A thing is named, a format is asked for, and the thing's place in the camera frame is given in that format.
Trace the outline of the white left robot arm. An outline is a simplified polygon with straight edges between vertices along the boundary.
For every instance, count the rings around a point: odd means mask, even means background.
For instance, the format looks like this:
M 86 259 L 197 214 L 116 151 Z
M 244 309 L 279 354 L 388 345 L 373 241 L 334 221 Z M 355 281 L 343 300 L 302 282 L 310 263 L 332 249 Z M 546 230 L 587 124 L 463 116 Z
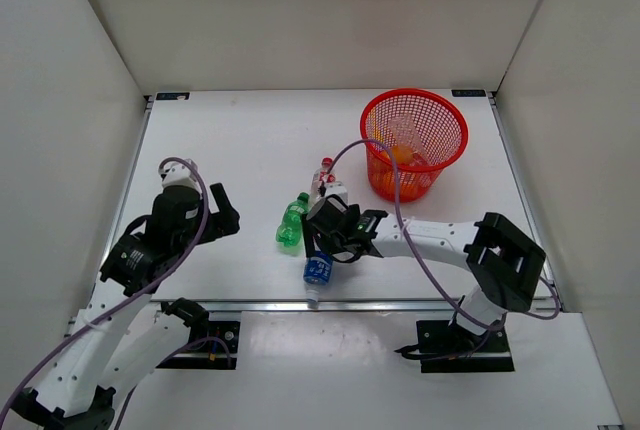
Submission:
M 179 298 L 125 348 L 130 324 L 160 283 L 193 249 L 240 230 L 224 186 L 196 189 L 184 178 L 166 184 L 148 215 L 134 219 L 99 270 L 93 295 L 68 335 L 13 391 L 1 410 L 43 429 L 106 429 L 116 407 L 165 360 L 211 341 L 209 315 Z

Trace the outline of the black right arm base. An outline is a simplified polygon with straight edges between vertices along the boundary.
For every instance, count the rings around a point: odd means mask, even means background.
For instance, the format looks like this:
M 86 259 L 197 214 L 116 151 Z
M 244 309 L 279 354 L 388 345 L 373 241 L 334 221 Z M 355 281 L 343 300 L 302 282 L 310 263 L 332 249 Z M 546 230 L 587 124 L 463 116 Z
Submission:
M 398 348 L 395 353 L 419 362 L 423 374 L 515 371 L 504 329 L 478 336 L 446 320 L 419 320 L 416 334 L 416 343 Z

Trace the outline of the clear bottle white cap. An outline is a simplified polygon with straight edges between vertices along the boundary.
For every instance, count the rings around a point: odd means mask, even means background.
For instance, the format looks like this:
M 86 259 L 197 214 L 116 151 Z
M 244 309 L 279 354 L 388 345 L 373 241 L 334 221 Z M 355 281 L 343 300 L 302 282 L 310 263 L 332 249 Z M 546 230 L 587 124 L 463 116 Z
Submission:
M 394 139 L 393 145 L 404 144 L 413 149 L 416 162 L 412 166 L 426 167 L 429 165 L 426 147 L 410 115 L 403 114 L 394 117 L 389 122 L 389 128 Z

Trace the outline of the orange juice bottle gold cap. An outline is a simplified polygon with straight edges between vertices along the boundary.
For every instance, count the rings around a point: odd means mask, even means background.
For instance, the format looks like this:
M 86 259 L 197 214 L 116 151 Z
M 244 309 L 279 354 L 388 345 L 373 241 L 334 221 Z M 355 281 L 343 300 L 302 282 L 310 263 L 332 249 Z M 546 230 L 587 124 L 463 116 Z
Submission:
M 412 166 L 416 162 L 413 149 L 404 144 L 393 145 L 389 151 L 384 150 L 381 154 L 389 161 L 394 160 L 397 165 Z

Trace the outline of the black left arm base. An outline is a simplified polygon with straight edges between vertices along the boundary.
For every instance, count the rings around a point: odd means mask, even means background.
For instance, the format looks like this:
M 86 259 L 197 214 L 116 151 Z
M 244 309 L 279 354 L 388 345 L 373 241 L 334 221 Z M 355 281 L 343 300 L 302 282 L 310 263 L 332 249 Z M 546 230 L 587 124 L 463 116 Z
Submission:
M 235 370 L 239 349 L 239 316 L 207 316 L 190 329 L 186 348 L 162 361 L 158 369 Z

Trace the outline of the clear bottle red label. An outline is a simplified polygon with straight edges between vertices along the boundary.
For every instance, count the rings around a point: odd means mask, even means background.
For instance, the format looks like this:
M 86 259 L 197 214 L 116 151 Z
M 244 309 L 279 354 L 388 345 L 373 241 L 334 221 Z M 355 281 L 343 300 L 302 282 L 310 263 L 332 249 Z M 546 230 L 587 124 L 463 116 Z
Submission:
M 329 171 L 333 163 L 333 159 L 330 157 L 324 157 L 321 161 L 320 167 L 315 171 L 309 193 L 309 203 L 315 204 L 320 197 L 320 187 L 323 183 L 333 183 L 336 177 Z

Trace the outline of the clear bottle blue label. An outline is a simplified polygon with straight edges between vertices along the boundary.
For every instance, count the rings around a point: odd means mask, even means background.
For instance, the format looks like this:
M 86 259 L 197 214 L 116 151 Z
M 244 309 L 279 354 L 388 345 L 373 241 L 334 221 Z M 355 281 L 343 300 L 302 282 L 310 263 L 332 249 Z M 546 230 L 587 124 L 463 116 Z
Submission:
M 303 271 L 306 302 L 310 308 L 316 308 L 319 304 L 323 289 L 331 280 L 333 259 L 317 250 L 306 261 Z

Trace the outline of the orange soda bottle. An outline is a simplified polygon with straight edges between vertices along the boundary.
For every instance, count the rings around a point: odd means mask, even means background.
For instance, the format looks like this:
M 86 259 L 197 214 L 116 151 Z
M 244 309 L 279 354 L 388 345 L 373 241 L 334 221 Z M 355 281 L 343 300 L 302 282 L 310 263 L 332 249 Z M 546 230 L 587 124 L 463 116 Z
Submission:
M 413 201 L 422 197 L 430 187 L 430 181 L 421 173 L 400 171 L 398 183 L 391 169 L 369 175 L 373 190 L 387 200 L 393 200 L 399 189 L 401 201 Z

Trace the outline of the green Sprite bottle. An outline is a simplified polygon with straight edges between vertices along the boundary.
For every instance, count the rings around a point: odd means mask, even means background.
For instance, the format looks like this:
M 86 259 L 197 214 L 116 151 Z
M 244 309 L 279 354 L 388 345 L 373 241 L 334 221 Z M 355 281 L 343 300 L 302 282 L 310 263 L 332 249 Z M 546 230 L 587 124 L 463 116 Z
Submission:
M 298 255 L 302 242 L 302 216 L 309 209 L 309 194 L 301 192 L 290 202 L 276 230 L 278 249 L 287 255 Z

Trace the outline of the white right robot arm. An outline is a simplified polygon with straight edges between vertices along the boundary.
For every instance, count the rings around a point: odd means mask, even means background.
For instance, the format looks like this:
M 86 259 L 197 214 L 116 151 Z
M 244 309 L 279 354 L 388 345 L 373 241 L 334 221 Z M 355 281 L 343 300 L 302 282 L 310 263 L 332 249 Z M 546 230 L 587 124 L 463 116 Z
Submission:
M 509 313 L 531 310 L 545 251 L 504 215 L 487 212 L 476 222 L 404 219 L 384 210 L 361 211 L 339 196 L 321 198 L 302 217 L 305 242 L 345 264 L 362 257 L 414 257 L 454 309 L 449 337 L 460 349 L 477 346 Z M 472 290 L 459 300 L 446 293 L 428 261 L 469 272 Z

